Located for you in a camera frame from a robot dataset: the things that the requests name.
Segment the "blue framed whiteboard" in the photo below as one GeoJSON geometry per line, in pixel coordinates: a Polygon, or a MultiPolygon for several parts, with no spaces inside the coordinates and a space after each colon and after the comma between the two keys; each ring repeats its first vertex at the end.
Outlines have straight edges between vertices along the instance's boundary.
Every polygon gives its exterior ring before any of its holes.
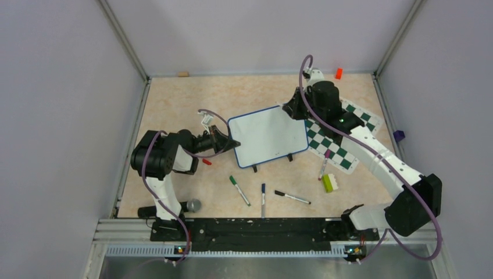
{"type": "Polygon", "coordinates": [[[296,153],[309,147],[304,120],[294,120],[272,106],[228,119],[237,165],[241,169],[287,157],[292,161],[296,153]]]}

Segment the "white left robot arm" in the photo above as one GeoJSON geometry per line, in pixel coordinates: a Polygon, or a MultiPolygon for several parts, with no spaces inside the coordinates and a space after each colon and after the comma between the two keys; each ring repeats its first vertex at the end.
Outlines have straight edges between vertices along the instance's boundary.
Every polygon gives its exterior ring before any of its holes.
{"type": "Polygon", "coordinates": [[[148,130],[133,149],[130,165],[142,178],[155,208],[140,209],[139,217],[154,217],[156,230],[164,228],[172,240],[182,239],[187,229],[180,215],[185,210],[176,197],[172,173],[193,175],[198,168],[199,153],[213,150],[218,155],[239,146],[239,141],[221,132],[216,125],[200,135],[186,129],[170,134],[148,130]]]}

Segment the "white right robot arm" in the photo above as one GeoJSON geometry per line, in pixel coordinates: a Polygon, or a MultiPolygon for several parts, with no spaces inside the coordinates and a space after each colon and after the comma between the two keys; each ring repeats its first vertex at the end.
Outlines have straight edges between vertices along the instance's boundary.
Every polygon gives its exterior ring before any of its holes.
{"type": "Polygon", "coordinates": [[[341,223],[347,239],[357,239],[370,228],[390,229],[408,237],[425,224],[441,228],[442,181],[408,166],[373,137],[360,116],[342,107],[340,92],[331,81],[315,81],[295,89],[293,97],[282,105],[294,120],[311,120],[326,137],[357,158],[385,187],[391,203],[357,205],[344,212],[341,223]]]}

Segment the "green whiteboard marker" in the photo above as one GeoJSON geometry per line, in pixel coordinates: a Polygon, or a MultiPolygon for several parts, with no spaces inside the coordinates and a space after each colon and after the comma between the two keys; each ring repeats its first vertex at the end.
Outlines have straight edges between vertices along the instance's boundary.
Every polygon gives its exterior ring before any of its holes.
{"type": "Polygon", "coordinates": [[[246,203],[246,205],[247,206],[251,206],[251,203],[249,202],[247,196],[244,194],[244,192],[242,191],[242,189],[240,188],[240,186],[237,184],[235,178],[233,176],[230,176],[229,177],[229,180],[232,183],[232,185],[235,186],[235,188],[237,189],[237,191],[241,195],[241,197],[244,200],[244,202],[246,203]]]}

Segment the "purple whiteboard marker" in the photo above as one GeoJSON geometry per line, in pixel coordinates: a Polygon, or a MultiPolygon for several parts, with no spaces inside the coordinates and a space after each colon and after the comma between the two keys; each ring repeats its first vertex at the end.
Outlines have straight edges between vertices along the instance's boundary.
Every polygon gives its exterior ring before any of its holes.
{"type": "Polygon", "coordinates": [[[324,176],[324,172],[325,172],[326,166],[328,164],[328,160],[330,158],[330,153],[331,153],[331,151],[329,149],[327,149],[325,154],[324,154],[324,160],[323,160],[323,163],[322,163],[322,166],[320,168],[319,175],[318,175],[319,181],[321,181],[322,177],[324,176]]]}

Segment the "blue whiteboard marker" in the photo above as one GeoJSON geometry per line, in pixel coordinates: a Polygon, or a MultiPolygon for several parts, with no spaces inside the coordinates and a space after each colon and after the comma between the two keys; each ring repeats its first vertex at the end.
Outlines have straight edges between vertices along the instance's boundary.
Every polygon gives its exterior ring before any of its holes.
{"type": "Polygon", "coordinates": [[[265,207],[265,202],[266,202],[266,184],[265,183],[262,184],[261,191],[262,191],[261,218],[264,219],[265,218],[265,210],[266,210],[266,207],[265,207]]]}

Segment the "black whiteboard marker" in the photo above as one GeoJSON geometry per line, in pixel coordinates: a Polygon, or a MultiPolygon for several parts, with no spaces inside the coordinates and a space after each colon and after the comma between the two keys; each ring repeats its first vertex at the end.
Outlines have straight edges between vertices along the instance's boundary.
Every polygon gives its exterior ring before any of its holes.
{"type": "Polygon", "coordinates": [[[290,199],[293,199],[295,201],[298,201],[298,202],[302,202],[302,203],[305,203],[305,204],[308,204],[308,205],[311,205],[312,203],[306,199],[302,199],[302,198],[299,198],[299,197],[296,197],[296,196],[292,196],[292,195],[289,195],[289,194],[286,194],[285,192],[281,192],[281,191],[278,191],[278,190],[275,190],[274,191],[274,194],[275,195],[278,195],[278,196],[284,196],[284,197],[287,197],[287,198],[290,198],[290,199]]]}

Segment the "orange block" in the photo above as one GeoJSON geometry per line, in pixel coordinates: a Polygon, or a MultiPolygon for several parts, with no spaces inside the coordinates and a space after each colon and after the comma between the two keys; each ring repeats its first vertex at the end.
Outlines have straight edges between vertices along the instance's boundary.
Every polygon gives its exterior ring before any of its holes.
{"type": "Polygon", "coordinates": [[[339,68],[337,69],[336,73],[335,73],[335,79],[336,79],[336,80],[340,80],[340,79],[342,79],[342,75],[343,75],[343,73],[344,73],[343,68],[339,67],[339,68]]]}

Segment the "black microphone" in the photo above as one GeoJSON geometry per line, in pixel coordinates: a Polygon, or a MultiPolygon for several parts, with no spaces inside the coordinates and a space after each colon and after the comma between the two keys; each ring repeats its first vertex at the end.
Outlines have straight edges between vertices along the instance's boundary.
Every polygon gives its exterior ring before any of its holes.
{"type": "MultiPolygon", "coordinates": [[[[202,207],[202,203],[198,199],[191,199],[186,202],[181,202],[180,205],[182,206],[182,210],[184,213],[186,212],[198,212],[200,211],[202,207]]],[[[146,206],[146,207],[141,207],[137,210],[137,215],[140,219],[150,219],[150,218],[155,218],[157,209],[156,206],[146,206]]]]}

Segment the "green white toy brick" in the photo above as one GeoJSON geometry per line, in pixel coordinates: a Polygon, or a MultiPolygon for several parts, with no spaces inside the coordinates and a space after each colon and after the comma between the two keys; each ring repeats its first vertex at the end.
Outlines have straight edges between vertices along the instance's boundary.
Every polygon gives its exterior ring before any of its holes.
{"type": "Polygon", "coordinates": [[[323,187],[326,193],[331,193],[338,189],[338,184],[334,174],[322,175],[321,181],[323,183],[323,187]]]}

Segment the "wooden cork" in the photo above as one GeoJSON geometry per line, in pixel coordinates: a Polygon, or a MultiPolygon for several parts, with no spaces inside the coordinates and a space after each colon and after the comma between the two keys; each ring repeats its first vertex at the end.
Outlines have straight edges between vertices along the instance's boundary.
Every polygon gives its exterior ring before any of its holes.
{"type": "Polygon", "coordinates": [[[189,77],[190,74],[188,71],[181,71],[177,73],[177,77],[189,77]]]}

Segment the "purple object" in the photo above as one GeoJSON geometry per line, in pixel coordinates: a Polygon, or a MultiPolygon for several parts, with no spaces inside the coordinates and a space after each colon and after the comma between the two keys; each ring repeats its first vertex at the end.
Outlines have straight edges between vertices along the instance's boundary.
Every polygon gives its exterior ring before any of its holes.
{"type": "Polygon", "coordinates": [[[396,143],[399,143],[406,138],[405,132],[402,130],[396,130],[392,134],[396,143]]]}

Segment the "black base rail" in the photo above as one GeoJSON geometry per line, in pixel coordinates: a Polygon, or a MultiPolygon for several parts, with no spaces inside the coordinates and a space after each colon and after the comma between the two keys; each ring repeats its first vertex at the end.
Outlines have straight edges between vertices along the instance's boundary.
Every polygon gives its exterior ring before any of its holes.
{"type": "Polygon", "coordinates": [[[376,229],[357,231],[339,218],[196,218],[155,221],[153,242],[190,241],[193,252],[329,251],[336,241],[377,241],[376,229]]]}

